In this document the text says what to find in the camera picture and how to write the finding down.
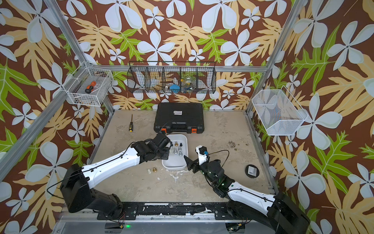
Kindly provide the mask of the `white storage box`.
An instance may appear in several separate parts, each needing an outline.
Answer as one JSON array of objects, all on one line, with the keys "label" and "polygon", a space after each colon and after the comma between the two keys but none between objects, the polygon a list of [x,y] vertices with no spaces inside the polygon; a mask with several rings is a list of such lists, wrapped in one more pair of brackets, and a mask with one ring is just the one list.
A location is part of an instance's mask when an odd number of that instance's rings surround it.
[{"label": "white storage box", "polygon": [[162,160],[162,165],[169,171],[180,171],[186,168],[187,163],[184,156],[188,157],[188,139],[183,134],[170,134],[171,141],[169,156]]}]

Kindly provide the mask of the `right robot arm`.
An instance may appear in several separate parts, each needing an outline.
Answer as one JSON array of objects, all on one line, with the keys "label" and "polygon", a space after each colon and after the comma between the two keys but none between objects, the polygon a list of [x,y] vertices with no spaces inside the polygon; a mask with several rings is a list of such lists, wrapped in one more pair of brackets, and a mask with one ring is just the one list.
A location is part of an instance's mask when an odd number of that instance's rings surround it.
[{"label": "right robot arm", "polygon": [[232,219],[255,220],[272,228],[277,234],[305,234],[310,219],[284,194],[269,195],[247,188],[225,175],[220,160],[192,161],[184,156],[188,170],[201,172],[212,190],[227,202]]}]

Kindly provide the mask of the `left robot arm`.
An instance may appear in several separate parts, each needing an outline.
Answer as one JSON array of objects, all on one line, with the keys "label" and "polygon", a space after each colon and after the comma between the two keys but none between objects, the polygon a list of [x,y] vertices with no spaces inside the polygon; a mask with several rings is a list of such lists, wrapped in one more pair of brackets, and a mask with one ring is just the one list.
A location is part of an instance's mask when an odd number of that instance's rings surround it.
[{"label": "left robot arm", "polygon": [[124,214],[123,203],[115,194],[105,194],[95,189],[102,181],[141,163],[167,160],[171,140],[165,133],[153,139],[132,142],[124,151],[90,165],[73,164],[62,180],[60,191],[70,213],[91,209],[108,219],[119,219]]}]

